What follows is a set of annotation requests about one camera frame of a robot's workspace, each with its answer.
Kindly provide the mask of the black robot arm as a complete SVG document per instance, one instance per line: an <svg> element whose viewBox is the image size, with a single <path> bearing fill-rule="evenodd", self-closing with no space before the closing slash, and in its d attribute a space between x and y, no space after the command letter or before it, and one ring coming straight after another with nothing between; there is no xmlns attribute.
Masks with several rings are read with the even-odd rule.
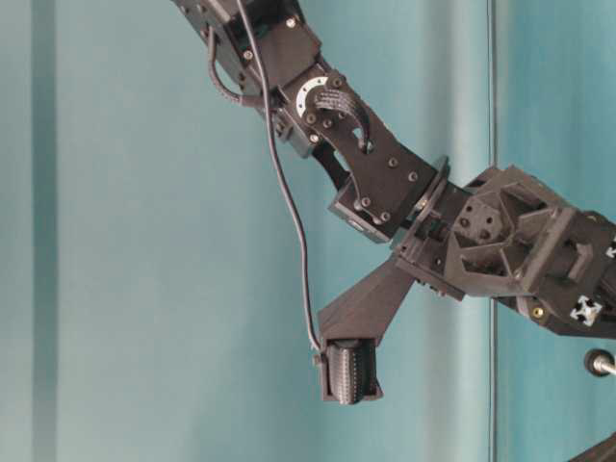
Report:
<svg viewBox="0 0 616 462"><path fill-rule="evenodd" d="M179 9L275 133L315 158L331 210L392 256L319 314L324 346L379 342L414 283L495 299L550 331L615 335L615 226L516 167L466 187L397 141L321 54L295 1L182 1Z"/></svg>

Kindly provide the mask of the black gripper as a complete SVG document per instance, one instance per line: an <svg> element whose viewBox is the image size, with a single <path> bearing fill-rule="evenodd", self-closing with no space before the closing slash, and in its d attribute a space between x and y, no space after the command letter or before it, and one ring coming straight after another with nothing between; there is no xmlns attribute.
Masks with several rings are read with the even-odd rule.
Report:
<svg viewBox="0 0 616 462"><path fill-rule="evenodd" d="M615 225L516 167L446 188L395 248L435 292L485 296L562 336L615 336Z"/></svg>

